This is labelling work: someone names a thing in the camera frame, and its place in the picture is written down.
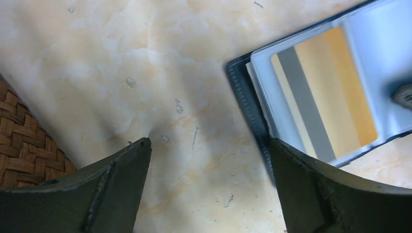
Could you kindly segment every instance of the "brown wicker basket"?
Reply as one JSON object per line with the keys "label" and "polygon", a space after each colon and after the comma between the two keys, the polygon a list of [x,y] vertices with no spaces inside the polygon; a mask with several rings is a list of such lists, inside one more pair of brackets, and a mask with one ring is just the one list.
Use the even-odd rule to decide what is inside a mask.
{"label": "brown wicker basket", "polygon": [[75,170],[0,75],[0,189],[37,185]]}

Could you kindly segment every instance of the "gray stripe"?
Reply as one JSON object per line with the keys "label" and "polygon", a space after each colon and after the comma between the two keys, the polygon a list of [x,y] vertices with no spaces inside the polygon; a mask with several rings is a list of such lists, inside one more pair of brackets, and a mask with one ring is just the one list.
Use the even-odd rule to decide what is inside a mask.
{"label": "gray stripe", "polygon": [[277,54],[319,160],[336,159],[305,73],[293,47]]}

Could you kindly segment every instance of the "marble tabletop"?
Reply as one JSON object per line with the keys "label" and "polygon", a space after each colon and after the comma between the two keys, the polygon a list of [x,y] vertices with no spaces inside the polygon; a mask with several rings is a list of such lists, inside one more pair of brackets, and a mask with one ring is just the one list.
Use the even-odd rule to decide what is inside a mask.
{"label": "marble tabletop", "polygon": [[[276,190],[223,68],[359,2],[2,1],[0,71],[77,167],[151,138],[135,232],[283,233]],[[412,176],[401,166],[407,140],[345,169],[412,187],[381,169]]]}

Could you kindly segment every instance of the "wicker weave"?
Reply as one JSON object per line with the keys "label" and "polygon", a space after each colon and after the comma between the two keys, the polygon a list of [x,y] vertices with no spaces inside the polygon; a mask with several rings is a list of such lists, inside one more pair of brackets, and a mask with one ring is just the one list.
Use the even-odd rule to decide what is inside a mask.
{"label": "wicker weave", "polygon": [[0,189],[37,185],[75,170],[0,75]]}

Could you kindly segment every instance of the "beige marble surface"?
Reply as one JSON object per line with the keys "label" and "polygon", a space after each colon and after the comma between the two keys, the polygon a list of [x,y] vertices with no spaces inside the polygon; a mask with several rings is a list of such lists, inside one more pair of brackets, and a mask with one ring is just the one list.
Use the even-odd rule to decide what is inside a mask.
{"label": "beige marble surface", "polygon": [[[152,139],[136,232],[283,233],[223,66],[361,0],[256,2],[5,0],[0,71],[78,167]],[[361,161],[346,169],[371,179],[389,175],[384,163],[402,169],[370,160],[370,173]]]}

